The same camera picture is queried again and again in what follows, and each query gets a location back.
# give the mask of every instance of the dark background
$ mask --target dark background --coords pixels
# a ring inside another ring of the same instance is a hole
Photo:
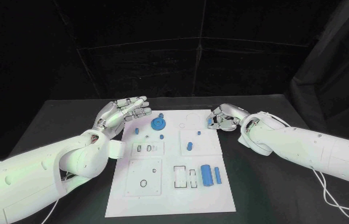
[[[340,1],[0,0],[0,157],[47,99],[284,93]],[[331,123],[344,79],[316,87]]]

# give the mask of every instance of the white board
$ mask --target white board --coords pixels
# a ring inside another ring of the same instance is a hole
[[[150,122],[160,113],[166,127],[155,131]],[[127,122],[125,153],[117,161],[105,217],[235,211],[217,134],[206,128],[209,113],[154,110],[150,116]],[[193,143],[192,151],[187,142]],[[202,182],[205,164],[213,177],[209,187]],[[216,183],[215,167],[222,184]]]

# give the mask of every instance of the gray tabletop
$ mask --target gray tabletop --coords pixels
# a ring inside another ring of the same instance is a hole
[[[10,153],[17,155],[79,135],[92,127],[104,100],[49,100]],[[291,126],[307,128],[284,95],[180,97],[148,99],[153,110],[215,109],[229,103],[251,113],[277,115]],[[117,161],[57,202],[46,223],[347,223],[340,211],[321,197],[313,171],[281,159],[261,156],[238,143],[239,131],[217,132],[236,212],[104,218]],[[339,204],[349,206],[349,183],[327,176]],[[40,223],[52,205],[18,223]]]

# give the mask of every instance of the table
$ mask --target table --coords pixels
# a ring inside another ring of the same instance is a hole
[[[109,99],[47,100],[10,153],[17,155],[49,143],[79,135],[92,127],[95,116]],[[215,109],[233,104],[249,113],[277,115],[291,126],[307,128],[284,95],[150,98],[153,110]],[[236,212],[104,218],[114,168],[106,167],[92,180],[59,201],[46,223],[347,223],[337,208],[321,197],[313,171],[281,159],[261,156],[238,143],[239,131],[217,132]],[[349,183],[326,175],[329,191],[349,206]],[[40,223],[52,205],[17,223]]]

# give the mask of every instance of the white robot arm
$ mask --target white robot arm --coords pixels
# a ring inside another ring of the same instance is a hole
[[[349,140],[290,127],[274,115],[249,114],[230,104],[222,104],[206,120],[207,128],[223,131],[241,125],[238,142],[261,155],[274,151],[285,160],[349,181]]]
[[[30,216],[102,172],[108,157],[122,157],[125,143],[111,139],[127,121],[151,114],[145,100],[109,102],[91,130],[0,162],[0,224]]]

